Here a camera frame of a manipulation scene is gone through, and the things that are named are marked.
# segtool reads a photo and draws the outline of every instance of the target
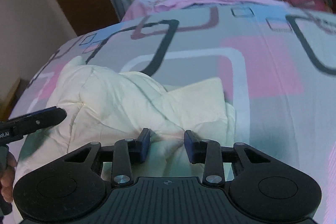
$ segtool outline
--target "mattress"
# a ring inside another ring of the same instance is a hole
[[[221,78],[236,142],[312,176],[318,223],[336,220],[336,17],[253,3],[172,10],[75,38],[30,82],[12,117],[43,109],[73,57],[163,85]]]

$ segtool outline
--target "crosshair logo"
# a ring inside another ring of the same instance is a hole
[[[174,182],[172,182],[171,180],[165,180],[163,183],[166,184],[166,185],[171,185]]]

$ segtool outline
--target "cream-colored garment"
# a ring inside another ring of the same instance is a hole
[[[235,110],[225,103],[219,78],[168,92],[140,72],[116,73],[76,57],[62,70],[47,107],[55,105],[66,110],[66,119],[27,137],[16,181],[89,142],[113,145],[137,138],[143,128],[154,134],[146,162],[132,167],[134,177],[202,176],[203,165],[189,163],[183,146],[187,129],[222,146],[234,142]],[[107,169],[102,177],[108,177]]]

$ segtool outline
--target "bed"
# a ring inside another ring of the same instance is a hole
[[[204,5],[122,22],[64,44],[12,113],[43,109],[73,57],[163,85],[213,76],[236,109],[236,142],[312,176],[318,223],[336,221],[336,17],[284,5]],[[14,154],[20,143],[12,143]]]

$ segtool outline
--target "human hand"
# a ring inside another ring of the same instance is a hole
[[[16,159],[12,153],[7,155],[7,168],[0,174],[1,194],[6,202],[13,202],[13,183],[15,178]]]

